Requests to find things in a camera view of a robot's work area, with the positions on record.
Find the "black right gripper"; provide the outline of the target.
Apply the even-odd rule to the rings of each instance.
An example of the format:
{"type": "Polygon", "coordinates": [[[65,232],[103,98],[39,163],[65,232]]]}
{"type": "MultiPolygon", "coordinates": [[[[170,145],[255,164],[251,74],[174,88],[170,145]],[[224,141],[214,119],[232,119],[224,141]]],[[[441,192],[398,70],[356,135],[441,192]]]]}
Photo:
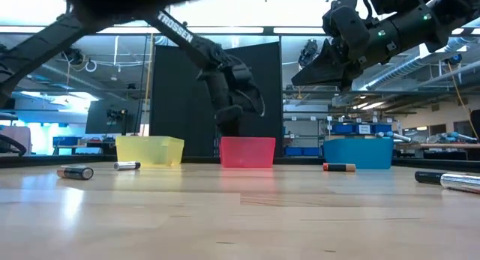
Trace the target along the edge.
{"type": "Polygon", "coordinates": [[[385,19],[362,19],[358,0],[334,0],[322,17],[323,30],[331,37],[318,43],[319,55],[299,68],[291,81],[294,86],[327,85],[341,91],[351,88],[354,79],[376,64],[385,64],[400,52],[400,35],[393,11],[385,19]]]}

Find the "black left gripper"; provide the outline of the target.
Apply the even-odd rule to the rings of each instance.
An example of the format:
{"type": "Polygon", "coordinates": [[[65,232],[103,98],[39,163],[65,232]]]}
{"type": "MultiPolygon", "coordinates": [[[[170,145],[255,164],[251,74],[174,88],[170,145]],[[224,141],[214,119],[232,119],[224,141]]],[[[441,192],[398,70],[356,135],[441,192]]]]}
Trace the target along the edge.
{"type": "Polygon", "coordinates": [[[214,110],[214,121],[222,136],[239,136],[240,119],[246,112],[263,117],[266,105],[254,82],[251,69],[241,59],[231,59],[228,65],[201,70],[203,81],[214,110]]]}

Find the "silver battery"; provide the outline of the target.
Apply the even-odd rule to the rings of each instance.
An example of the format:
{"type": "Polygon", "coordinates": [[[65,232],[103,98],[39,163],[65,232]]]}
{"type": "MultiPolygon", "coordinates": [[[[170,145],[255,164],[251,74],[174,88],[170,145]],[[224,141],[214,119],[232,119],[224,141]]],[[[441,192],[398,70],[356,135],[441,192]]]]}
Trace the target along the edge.
{"type": "Polygon", "coordinates": [[[480,194],[480,176],[478,175],[445,173],[440,177],[440,184],[448,190],[480,194]]]}
{"type": "Polygon", "coordinates": [[[114,170],[116,171],[138,170],[140,167],[141,167],[141,162],[138,162],[138,161],[114,163],[114,170]]]}

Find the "black hanging device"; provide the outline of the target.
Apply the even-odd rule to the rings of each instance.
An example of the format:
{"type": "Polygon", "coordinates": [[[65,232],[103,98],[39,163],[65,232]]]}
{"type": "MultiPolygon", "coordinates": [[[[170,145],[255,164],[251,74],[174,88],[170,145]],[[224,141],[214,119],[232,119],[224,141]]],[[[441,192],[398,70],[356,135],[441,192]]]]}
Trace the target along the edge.
{"type": "Polygon", "coordinates": [[[300,51],[298,65],[302,69],[308,66],[319,55],[318,44],[315,39],[308,39],[300,51]]]}

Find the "red plastic bin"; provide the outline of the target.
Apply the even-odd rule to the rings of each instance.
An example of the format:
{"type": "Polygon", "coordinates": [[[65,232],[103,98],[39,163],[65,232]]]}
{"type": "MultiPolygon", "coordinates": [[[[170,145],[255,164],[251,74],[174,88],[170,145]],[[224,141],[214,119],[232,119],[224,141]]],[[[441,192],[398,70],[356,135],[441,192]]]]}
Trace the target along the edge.
{"type": "Polygon", "coordinates": [[[269,169],[273,166],[276,138],[222,136],[220,164],[224,168],[269,169]]]}

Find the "black folding screen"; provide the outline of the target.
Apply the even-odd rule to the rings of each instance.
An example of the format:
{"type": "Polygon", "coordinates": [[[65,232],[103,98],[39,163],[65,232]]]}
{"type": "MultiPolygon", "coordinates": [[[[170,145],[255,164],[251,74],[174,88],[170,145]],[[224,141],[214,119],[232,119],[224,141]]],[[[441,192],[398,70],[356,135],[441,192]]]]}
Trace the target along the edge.
{"type": "MultiPolygon", "coordinates": [[[[253,73],[265,101],[265,115],[247,113],[243,136],[275,137],[274,155],[283,156],[281,48],[279,42],[228,49],[253,73]]],[[[186,157],[213,157],[216,126],[199,69],[178,47],[156,46],[151,88],[149,134],[184,140],[186,157]]]]}

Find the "yellow plastic bin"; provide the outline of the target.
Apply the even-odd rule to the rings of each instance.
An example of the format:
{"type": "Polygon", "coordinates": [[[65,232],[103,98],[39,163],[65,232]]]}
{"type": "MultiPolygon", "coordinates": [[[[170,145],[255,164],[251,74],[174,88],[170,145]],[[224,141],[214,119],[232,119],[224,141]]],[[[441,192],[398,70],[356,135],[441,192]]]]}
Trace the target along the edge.
{"type": "Polygon", "coordinates": [[[170,136],[118,136],[118,161],[138,161],[144,167],[177,166],[185,141],[170,136]]]}

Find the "blue plastic bin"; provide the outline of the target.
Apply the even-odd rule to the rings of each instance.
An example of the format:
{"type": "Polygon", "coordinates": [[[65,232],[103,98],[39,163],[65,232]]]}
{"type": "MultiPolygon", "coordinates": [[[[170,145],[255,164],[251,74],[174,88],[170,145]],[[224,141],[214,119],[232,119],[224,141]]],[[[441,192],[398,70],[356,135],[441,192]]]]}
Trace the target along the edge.
{"type": "Polygon", "coordinates": [[[324,142],[327,163],[354,164],[357,169],[389,169],[392,165],[392,139],[334,139],[324,142]]]}

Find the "black copper battery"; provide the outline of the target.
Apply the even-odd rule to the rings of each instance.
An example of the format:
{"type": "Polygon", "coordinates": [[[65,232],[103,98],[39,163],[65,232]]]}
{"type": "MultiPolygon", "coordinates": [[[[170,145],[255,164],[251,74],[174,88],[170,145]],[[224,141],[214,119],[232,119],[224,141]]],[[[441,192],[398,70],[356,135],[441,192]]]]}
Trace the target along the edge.
{"type": "Polygon", "coordinates": [[[355,164],[342,164],[342,163],[324,163],[322,165],[324,172],[355,172],[355,164]]]}
{"type": "Polygon", "coordinates": [[[60,178],[87,181],[94,176],[95,172],[87,166],[63,166],[56,173],[60,178]]]}

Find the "dark background monitor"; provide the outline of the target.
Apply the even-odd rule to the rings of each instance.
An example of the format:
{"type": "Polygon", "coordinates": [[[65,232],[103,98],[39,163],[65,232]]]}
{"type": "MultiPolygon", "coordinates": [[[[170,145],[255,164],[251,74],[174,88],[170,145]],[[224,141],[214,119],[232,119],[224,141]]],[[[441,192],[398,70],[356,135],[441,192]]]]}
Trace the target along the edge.
{"type": "Polygon", "coordinates": [[[98,100],[91,102],[86,134],[137,133],[141,114],[138,100],[98,100]]]}

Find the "wooden workbench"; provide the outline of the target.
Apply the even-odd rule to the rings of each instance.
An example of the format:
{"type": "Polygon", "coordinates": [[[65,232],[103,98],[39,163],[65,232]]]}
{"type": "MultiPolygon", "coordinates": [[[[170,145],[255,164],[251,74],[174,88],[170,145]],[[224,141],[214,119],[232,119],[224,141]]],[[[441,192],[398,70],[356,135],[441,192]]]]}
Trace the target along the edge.
{"type": "Polygon", "coordinates": [[[434,149],[435,151],[446,152],[450,150],[465,151],[466,159],[469,155],[480,158],[480,144],[471,143],[397,143],[394,145],[396,151],[413,151],[414,158],[425,158],[427,150],[434,149]]]}

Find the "silver ventilation duct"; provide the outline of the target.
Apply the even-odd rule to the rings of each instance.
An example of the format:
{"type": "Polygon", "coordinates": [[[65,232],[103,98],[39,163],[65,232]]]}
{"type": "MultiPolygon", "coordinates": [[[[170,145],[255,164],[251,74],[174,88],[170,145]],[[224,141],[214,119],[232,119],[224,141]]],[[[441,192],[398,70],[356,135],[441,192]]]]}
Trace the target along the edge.
{"type": "Polygon", "coordinates": [[[440,60],[466,52],[467,45],[478,40],[477,37],[453,37],[447,45],[435,52],[429,52],[425,44],[419,47],[419,54],[402,63],[397,63],[370,78],[356,79],[352,91],[373,91],[390,82],[401,79],[417,70],[440,60]]]}

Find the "black aluminium table frame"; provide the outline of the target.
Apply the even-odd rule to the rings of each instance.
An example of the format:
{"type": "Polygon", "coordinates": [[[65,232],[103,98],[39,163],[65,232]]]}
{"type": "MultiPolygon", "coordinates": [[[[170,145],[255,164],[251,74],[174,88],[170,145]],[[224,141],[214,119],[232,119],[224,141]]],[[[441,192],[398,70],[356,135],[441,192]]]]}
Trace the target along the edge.
{"type": "MultiPolygon", "coordinates": [[[[19,168],[27,166],[53,166],[67,164],[84,164],[99,162],[115,162],[116,155],[81,154],[81,155],[33,155],[0,157],[0,169],[19,168]]],[[[274,158],[276,165],[315,165],[322,164],[323,158],[274,158]]],[[[416,158],[393,158],[393,166],[402,166],[418,169],[438,169],[451,172],[471,172],[480,174],[480,161],[467,160],[430,160],[416,158]]]]}

